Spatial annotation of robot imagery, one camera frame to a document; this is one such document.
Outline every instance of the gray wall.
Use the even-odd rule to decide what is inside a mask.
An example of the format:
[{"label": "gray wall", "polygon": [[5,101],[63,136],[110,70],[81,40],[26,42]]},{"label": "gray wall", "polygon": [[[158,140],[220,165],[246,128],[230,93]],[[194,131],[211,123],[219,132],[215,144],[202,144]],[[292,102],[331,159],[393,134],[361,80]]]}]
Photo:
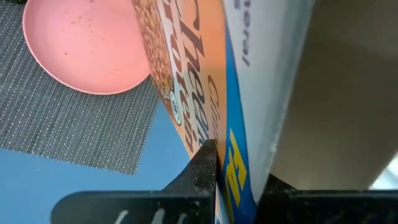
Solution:
[{"label": "gray wall", "polygon": [[271,173],[366,189],[397,149],[398,1],[317,2]]}]

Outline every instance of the gray placemat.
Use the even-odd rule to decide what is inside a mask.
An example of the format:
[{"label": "gray placemat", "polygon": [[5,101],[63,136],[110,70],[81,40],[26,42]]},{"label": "gray placemat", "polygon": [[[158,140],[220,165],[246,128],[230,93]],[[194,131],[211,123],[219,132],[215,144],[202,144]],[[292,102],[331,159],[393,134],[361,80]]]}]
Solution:
[{"label": "gray placemat", "polygon": [[158,101],[151,80],[113,96],[63,86],[31,56],[23,8],[0,0],[0,147],[133,174]]}]

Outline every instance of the orange cereal box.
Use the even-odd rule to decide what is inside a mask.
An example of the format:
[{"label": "orange cereal box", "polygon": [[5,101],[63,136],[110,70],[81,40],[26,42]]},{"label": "orange cereal box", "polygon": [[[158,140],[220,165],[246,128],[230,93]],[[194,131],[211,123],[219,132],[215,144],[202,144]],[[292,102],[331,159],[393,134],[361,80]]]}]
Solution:
[{"label": "orange cereal box", "polygon": [[314,0],[132,0],[159,95],[192,157],[217,141],[216,223],[251,223]]}]

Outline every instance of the brown lettering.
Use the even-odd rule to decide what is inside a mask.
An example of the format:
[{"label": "brown lettering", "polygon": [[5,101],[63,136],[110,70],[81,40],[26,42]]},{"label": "brown lettering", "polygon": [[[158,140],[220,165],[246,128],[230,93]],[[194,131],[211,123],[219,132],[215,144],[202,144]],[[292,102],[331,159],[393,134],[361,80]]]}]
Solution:
[{"label": "brown lettering", "polygon": [[176,72],[176,77],[177,77],[178,84],[180,84],[181,88],[183,89],[183,93],[187,95],[187,86],[185,84],[184,79],[181,77],[181,75],[178,72]]},{"label": "brown lettering", "polygon": [[173,53],[173,58],[174,58],[174,64],[177,67],[178,72],[182,72],[182,64],[181,64],[180,52],[178,51],[177,40],[175,39],[174,35],[171,35],[170,41],[171,41],[171,44],[172,44],[172,53]]},{"label": "brown lettering", "polygon": [[194,93],[192,93],[192,101],[193,106],[195,107],[195,118],[199,122],[201,128],[205,131],[206,138],[209,138],[209,125],[207,122],[205,110],[203,109],[203,105],[199,102],[197,95]]},{"label": "brown lettering", "polygon": [[218,140],[218,123],[217,123],[217,120],[215,119],[215,117],[213,116],[213,114],[214,113],[212,113],[212,115],[211,115],[211,118],[212,118],[211,124],[213,125],[213,137],[212,138],[215,141],[217,141]]},{"label": "brown lettering", "polygon": [[218,92],[217,92],[217,87],[216,84],[213,81],[213,78],[211,76],[207,77],[208,83],[209,83],[209,91],[210,91],[210,98],[212,99],[212,95],[215,94],[216,95],[216,105],[217,107],[219,107],[219,98],[218,98]]},{"label": "brown lettering", "polygon": [[191,134],[191,122],[189,121],[190,112],[188,107],[188,102],[185,95],[180,91],[181,104],[183,108],[183,117],[184,117],[184,128],[185,128],[185,142],[188,145],[188,148],[191,152],[193,152],[193,144],[192,144],[192,134]]},{"label": "brown lettering", "polygon": [[205,143],[205,139],[203,138],[203,135],[201,134],[199,128],[198,128],[198,133],[199,133],[199,136],[200,136],[200,138],[198,140],[198,143],[199,143],[199,147],[201,147]]},{"label": "brown lettering", "polygon": [[163,8],[164,8],[164,12],[166,14],[166,18],[168,18],[170,21],[174,22],[172,8],[170,7],[170,3],[171,2],[168,1],[168,4],[166,4],[166,2],[163,1]]},{"label": "brown lettering", "polygon": [[198,5],[198,0],[195,0],[195,8],[196,8],[196,14],[197,18],[193,21],[193,27],[196,30],[200,29],[200,20],[199,20],[199,5]]},{"label": "brown lettering", "polygon": [[185,49],[185,55],[189,59],[189,61],[192,63],[192,65],[195,67],[195,69],[200,72],[200,64],[199,64],[199,57],[198,57],[198,51],[202,54],[202,56],[205,56],[205,53],[203,51],[203,42],[201,37],[197,37],[192,30],[190,30],[180,19],[180,25],[181,25],[181,31],[183,34],[185,34],[188,39],[192,42],[194,48],[195,48],[195,55],[194,57],[191,52],[187,49],[184,43],[184,49]]},{"label": "brown lettering", "polygon": [[187,69],[188,69],[188,76],[189,76],[189,80],[191,82],[192,87],[194,87],[196,94],[199,97],[199,100],[201,101],[201,103],[205,103],[205,94],[203,92],[203,87],[201,85],[199,76],[197,71],[195,70],[195,68],[192,66],[192,64],[190,62],[187,63]]}]

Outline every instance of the blue table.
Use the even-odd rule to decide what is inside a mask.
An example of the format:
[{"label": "blue table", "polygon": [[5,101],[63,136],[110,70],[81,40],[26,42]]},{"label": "blue table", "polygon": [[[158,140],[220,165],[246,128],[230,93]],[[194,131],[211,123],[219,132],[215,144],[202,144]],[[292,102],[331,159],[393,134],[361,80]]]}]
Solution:
[{"label": "blue table", "polygon": [[188,161],[162,103],[133,176],[0,149],[0,223],[48,224],[52,207],[77,191],[160,190]]}]

